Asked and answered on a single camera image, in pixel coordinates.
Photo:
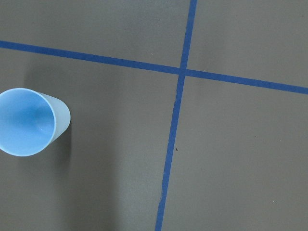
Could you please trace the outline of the crossing blue tape strip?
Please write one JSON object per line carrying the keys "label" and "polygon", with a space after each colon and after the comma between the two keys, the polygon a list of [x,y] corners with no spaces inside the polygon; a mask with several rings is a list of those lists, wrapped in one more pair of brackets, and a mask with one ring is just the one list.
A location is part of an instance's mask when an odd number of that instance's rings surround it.
{"label": "crossing blue tape strip", "polygon": [[162,226],[163,226],[169,179],[170,179],[170,173],[171,173],[171,167],[172,167],[173,153],[175,149],[175,141],[176,141],[176,135],[177,135],[179,116],[180,116],[180,108],[181,108],[181,101],[182,101],[182,95],[183,95],[183,89],[184,89],[184,83],[185,83],[187,64],[188,64],[189,53],[190,53],[190,46],[191,46],[191,40],[192,40],[196,8],[197,8],[197,1],[196,0],[190,1],[186,29],[185,29],[185,37],[184,37],[184,42],[182,46],[180,70],[178,74],[178,81],[177,81],[177,87],[176,87],[176,97],[175,97],[173,111],[172,111],[172,119],[171,119],[169,138],[168,138],[168,144],[167,144],[167,153],[166,153],[164,171],[163,171],[163,177],[162,177],[161,197],[160,197],[160,201],[158,204],[156,221],[155,221],[154,229],[156,231],[161,231]]}

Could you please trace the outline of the light blue plastic cup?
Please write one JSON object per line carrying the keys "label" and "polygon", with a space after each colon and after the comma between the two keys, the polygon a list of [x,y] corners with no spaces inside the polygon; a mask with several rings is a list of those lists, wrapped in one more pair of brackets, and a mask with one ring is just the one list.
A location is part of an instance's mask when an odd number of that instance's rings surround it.
{"label": "light blue plastic cup", "polygon": [[0,148],[14,156],[37,154],[69,127],[71,114],[61,100],[26,88],[0,94]]}

